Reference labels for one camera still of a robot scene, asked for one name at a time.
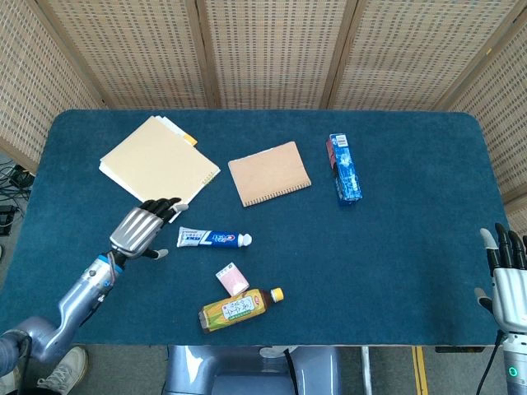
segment plastic bottle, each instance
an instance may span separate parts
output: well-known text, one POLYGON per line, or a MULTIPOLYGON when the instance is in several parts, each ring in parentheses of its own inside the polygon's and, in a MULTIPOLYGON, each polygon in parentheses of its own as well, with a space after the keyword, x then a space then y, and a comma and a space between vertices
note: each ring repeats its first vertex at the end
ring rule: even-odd
POLYGON ((248 290, 237 296, 207 304, 199 312, 199 322, 205 333, 216 331, 256 317, 267 311, 269 306, 283 300, 282 288, 248 290))

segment white toothpaste tube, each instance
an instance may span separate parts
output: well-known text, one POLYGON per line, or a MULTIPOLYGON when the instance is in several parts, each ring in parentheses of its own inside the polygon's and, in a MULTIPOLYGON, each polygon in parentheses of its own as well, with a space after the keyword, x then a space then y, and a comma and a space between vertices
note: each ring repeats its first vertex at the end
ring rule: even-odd
POLYGON ((197 245, 208 245, 211 247, 227 247, 238 249, 247 247, 253 238, 239 233, 218 232, 215 230, 196 230, 180 226, 178 235, 178 247, 195 247, 197 245))

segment small pink package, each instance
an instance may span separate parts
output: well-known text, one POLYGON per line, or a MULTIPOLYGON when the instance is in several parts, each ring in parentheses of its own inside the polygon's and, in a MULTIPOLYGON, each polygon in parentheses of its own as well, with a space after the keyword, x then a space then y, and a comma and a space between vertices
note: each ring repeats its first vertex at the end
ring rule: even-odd
POLYGON ((241 274, 234 263, 229 263, 216 273, 217 279, 225 287, 230 296, 236 296, 249 288, 249 282, 241 274))

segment robotic arm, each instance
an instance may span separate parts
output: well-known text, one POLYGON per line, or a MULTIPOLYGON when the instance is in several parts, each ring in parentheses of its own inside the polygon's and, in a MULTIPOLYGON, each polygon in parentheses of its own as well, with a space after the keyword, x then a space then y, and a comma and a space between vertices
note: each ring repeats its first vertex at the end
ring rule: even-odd
MULTIPOLYGON (((493 297, 476 288, 482 307, 505 334, 503 355, 509 395, 527 395, 527 259, 520 237, 496 224, 499 246, 486 229, 480 233, 487 250, 493 297)), ((527 236, 523 238, 527 246, 527 236)))
POLYGON ((49 362, 63 356, 77 329, 97 310, 123 272, 127 259, 158 259, 166 251, 148 248, 161 228, 185 204, 170 200, 144 202, 131 210, 110 236, 111 250, 103 253, 58 302, 61 323, 56 327, 43 317, 31 317, 0 336, 0 377, 11 372, 23 354, 49 362))

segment blue toothpaste box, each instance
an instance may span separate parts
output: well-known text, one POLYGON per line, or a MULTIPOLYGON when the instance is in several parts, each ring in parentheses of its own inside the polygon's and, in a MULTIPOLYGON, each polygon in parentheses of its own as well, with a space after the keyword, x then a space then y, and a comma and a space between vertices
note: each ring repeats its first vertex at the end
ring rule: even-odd
POLYGON ((361 187, 355 172, 352 154, 347 145, 346 135, 343 133, 330 134, 326 148, 335 177, 338 201, 341 204, 352 204, 362 199, 361 187))

